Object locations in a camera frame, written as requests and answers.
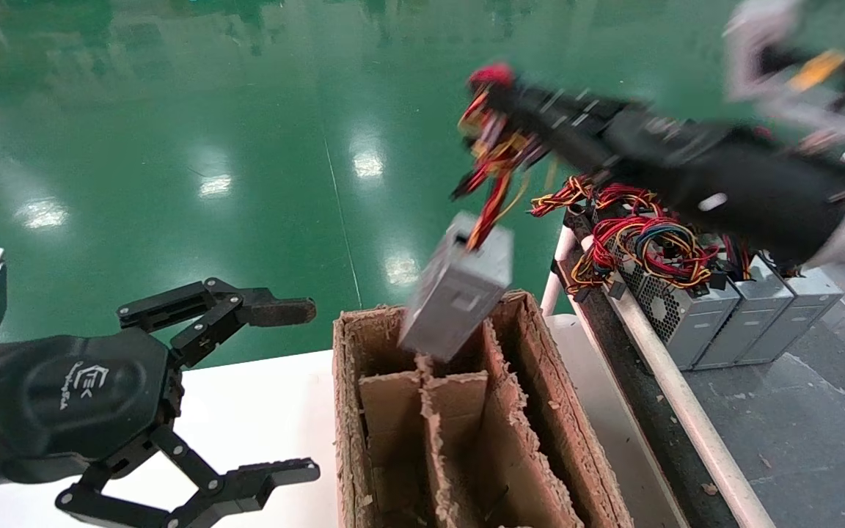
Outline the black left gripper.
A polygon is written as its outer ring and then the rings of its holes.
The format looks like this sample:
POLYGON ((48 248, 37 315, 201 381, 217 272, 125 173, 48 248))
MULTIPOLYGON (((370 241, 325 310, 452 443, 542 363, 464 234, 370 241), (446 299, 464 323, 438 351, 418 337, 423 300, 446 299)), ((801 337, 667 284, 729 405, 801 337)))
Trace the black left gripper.
POLYGON ((262 510, 275 488, 318 480, 311 458, 218 474, 175 434, 181 371, 167 347, 127 329, 0 343, 0 484, 53 483, 83 474, 56 508, 100 527, 213 527, 262 510), (171 511, 104 494, 157 451, 197 491, 171 511))

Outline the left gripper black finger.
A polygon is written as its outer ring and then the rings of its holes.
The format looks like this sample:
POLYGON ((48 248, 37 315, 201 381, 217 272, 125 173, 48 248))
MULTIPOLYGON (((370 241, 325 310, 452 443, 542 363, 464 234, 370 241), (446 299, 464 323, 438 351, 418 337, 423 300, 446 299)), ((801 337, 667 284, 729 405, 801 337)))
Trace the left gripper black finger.
POLYGON ((296 326, 316 313, 311 298, 277 298, 267 287, 237 288, 211 277, 122 305, 118 320, 121 328, 148 334, 190 322, 170 340, 170 363, 187 369, 245 326, 296 326))

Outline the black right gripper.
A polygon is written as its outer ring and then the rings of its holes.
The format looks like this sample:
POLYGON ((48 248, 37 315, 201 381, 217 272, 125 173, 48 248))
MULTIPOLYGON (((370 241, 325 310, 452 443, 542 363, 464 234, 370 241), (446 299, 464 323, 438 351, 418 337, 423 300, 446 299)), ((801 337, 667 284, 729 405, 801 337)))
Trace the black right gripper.
POLYGON ((592 172, 610 166, 612 150, 618 183, 651 191, 702 230, 796 263, 812 261, 841 225, 843 161, 798 153, 745 125, 624 108, 624 99, 587 90, 500 87, 500 113, 527 137, 527 165, 556 155, 592 172))

